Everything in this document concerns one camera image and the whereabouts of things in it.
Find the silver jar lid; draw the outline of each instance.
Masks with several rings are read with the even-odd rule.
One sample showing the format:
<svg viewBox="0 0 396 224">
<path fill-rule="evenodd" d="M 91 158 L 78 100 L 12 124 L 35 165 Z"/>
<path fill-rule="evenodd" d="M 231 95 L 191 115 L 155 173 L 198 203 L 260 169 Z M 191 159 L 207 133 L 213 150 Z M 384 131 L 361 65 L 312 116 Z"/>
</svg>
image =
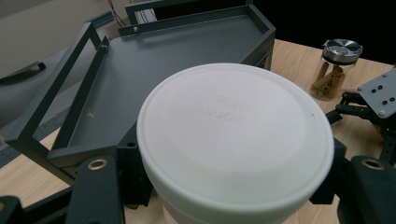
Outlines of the silver jar lid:
<svg viewBox="0 0 396 224">
<path fill-rule="evenodd" d="M 322 57 L 330 62 L 339 65 L 355 63 L 363 51 L 363 46 L 355 41 L 347 39 L 328 40 L 324 44 Z"/>
</svg>

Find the glass jar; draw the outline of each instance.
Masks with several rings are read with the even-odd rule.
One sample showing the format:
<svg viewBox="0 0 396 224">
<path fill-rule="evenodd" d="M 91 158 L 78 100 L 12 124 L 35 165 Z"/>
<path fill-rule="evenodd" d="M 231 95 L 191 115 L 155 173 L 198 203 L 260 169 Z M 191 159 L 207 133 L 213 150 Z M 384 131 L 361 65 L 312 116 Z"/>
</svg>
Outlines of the glass jar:
<svg viewBox="0 0 396 224">
<path fill-rule="evenodd" d="M 352 40 L 333 39 L 324 44 L 316 73 L 317 79 L 309 92 L 322 101 L 339 96 L 340 90 L 361 56 L 363 47 Z"/>
</svg>

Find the wooden table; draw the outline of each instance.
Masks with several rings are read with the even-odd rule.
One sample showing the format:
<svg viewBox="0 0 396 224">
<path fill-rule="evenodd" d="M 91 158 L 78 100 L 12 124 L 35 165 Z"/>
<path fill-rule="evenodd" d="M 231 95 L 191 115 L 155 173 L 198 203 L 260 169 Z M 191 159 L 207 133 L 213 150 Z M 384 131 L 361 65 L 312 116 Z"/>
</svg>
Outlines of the wooden table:
<svg viewBox="0 0 396 224">
<path fill-rule="evenodd" d="M 315 68 L 320 60 L 321 49 L 276 40 L 271 70 L 300 86 L 305 91 L 315 81 Z M 390 64 L 359 59 L 352 73 L 346 78 L 345 88 L 359 85 L 378 77 L 393 68 Z M 339 104 L 341 96 L 330 102 L 316 100 L 324 113 L 330 112 Z M 332 126 L 334 136 L 347 146 L 346 157 L 366 155 L 378 158 L 384 144 L 382 137 L 368 120 L 344 116 Z M 42 140 L 50 148 L 56 132 Z M 68 187 L 23 155 L 0 169 L 0 195 L 15 195 L 25 207 L 51 194 Z M 313 205 L 307 202 L 292 215 L 285 224 L 339 223 L 336 208 L 339 200 L 334 198 L 332 205 Z M 163 223 L 163 207 L 153 194 L 149 206 L 139 206 L 137 210 L 125 208 L 127 223 Z"/>
</svg>

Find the gray metal tray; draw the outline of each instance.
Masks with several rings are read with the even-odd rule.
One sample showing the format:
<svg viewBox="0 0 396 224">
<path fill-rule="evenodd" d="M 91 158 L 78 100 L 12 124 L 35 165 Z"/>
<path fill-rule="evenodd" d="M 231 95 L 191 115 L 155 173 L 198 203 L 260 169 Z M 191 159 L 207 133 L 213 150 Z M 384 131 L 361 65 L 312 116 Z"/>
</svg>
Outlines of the gray metal tray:
<svg viewBox="0 0 396 224">
<path fill-rule="evenodd" d="M 27 145 L 22 135 L 33 141 L 30 132 L 25 133 L 35 127 L 29 120 L 36 119 L 35 112 L 45 110 L 47 103 L 32 105 L 8 144 L 63 180 L 73 181 L 73 167 L 92 155 L 112 153 L 137 121 L 146 97 L 167 77 L 205 63 L 244 63 L 269 70 L 275 30 L 253 5 L 121 28 L 121 37 L 109 44 L 94 42 L 100 55 L 93 59 L 52 150 L 39 158 L 34 145 L 21 147 Z M 76 57 L 74 51 L 66 54 Z M 42 98 L 53 94 L 50 88 L 46 92 Z"/>
</svg>

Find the white plastic container lid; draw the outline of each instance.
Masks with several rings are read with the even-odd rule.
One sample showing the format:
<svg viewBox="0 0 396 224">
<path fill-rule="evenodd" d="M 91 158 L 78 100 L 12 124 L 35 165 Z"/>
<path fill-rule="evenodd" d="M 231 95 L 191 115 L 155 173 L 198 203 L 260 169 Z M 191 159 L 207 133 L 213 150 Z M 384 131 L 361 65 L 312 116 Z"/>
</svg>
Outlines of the white plastic container lid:
<svg viewBox="0 0 396 224">
<path fill-rule="evenodd" d="M 165 203 L 203 223 L 282 221 L 332 165 L 332 130 L 316 102 L 275 73 L 236 63 L 167 78 L 143 104 L 137 137 Z"/>
</svg>

